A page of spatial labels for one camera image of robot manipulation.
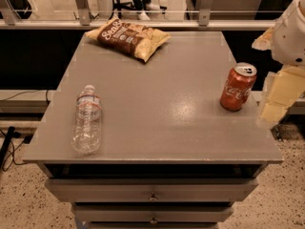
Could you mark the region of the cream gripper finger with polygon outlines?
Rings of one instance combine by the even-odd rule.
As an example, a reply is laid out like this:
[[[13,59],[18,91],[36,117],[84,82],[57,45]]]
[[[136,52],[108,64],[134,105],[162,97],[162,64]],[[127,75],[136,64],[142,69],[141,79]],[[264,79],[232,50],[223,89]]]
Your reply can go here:
[[[252,44],[252,48],[259,51],[266,51],[272,47],[272,37],[274,28],[270,27],[264,31]]]
[[[305,93],[305,68],[284,65],[277,73],[269,73],[264,82],[259,119],[278,123],[289,108]]]

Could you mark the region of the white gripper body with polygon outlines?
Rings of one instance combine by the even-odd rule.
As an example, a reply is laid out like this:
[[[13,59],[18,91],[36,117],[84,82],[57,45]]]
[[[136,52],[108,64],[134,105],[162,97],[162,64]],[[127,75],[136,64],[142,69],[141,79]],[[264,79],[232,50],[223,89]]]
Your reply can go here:
[[[305,0],[293,0],[276,20],[272,58],[285,65],[305,66]]]

